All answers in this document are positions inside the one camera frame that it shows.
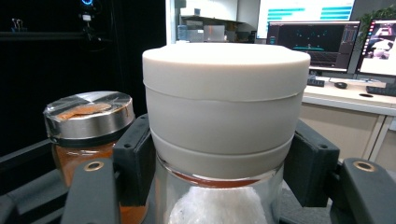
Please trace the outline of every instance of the silver lid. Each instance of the silver lid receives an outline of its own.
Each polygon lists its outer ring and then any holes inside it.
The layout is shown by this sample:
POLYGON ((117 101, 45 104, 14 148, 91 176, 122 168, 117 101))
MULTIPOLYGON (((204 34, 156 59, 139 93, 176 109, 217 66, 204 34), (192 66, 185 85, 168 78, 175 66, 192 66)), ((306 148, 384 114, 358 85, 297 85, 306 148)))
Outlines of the silver lid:
POLYGON ((43 112, 47 135, 55 143, 116 133, 134 120, 132 98, 117 91, 92 91, 62 98, 43 112))

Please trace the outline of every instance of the computer monitor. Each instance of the computer monitor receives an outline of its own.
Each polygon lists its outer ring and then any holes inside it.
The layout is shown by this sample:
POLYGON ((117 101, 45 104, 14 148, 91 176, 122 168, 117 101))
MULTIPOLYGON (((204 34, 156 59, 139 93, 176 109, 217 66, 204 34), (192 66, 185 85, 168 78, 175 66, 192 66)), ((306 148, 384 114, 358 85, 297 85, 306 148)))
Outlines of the computer monitor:
POLYGON ((359 21, 270 21, 266 44, 308 53, 311 71, 346 73, 359 25, 359 21))
POLYGON ((356 74, 396 77, 396 19, 372 20, 365 32, 356 74))
POLYGON ((256 38, 267 37, 269 21, 350 21, 355 0, 261 0, 256 38))

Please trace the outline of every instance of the desk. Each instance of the desk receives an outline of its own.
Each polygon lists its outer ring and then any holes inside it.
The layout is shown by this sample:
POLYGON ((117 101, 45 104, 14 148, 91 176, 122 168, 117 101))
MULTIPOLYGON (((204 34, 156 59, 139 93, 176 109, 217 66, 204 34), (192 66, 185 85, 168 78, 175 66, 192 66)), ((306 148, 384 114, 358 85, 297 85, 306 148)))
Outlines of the desk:
POLYGON ((337 145, 340 159, 363 158, 396 171, 396 132, 389 129, 396 117, 396 97, 366 97, 361 95, 367 94, 365 83, 318 79, 325 86, 305 88, 300 119, 337 145), (347 88, 335 88, 336 81, 346 82, 347 88))

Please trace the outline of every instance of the jar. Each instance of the jar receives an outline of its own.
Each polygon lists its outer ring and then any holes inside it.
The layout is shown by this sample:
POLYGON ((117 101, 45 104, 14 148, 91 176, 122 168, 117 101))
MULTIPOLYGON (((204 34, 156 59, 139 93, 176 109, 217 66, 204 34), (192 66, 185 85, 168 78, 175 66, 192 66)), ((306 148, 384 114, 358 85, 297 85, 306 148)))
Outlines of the jar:
MULTIPOLYGON (((43 114, 52 155, 70 187, 77 166, 110 158, 113 146, 134 121, 132 98, 117 91, 92 91, 50 103, 43 114)), ((122 223, 140 223, 146 206, 121 206, 122 223)))
POLYGON ((191 43, 143 53, 158 154, 157 223, 278 222, 282 164, 309 62, 306 53, 254 44, 191 43))

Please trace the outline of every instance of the white powder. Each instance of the white powder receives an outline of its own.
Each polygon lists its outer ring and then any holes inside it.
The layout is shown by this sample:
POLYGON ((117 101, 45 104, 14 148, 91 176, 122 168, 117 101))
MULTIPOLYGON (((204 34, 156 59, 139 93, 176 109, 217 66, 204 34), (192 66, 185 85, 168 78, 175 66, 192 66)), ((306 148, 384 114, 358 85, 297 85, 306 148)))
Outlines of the white powder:
POLYGON ((266 224, 261 199, 252 187, 205 189, 191 187, 177 201, 169 224, 266 224))

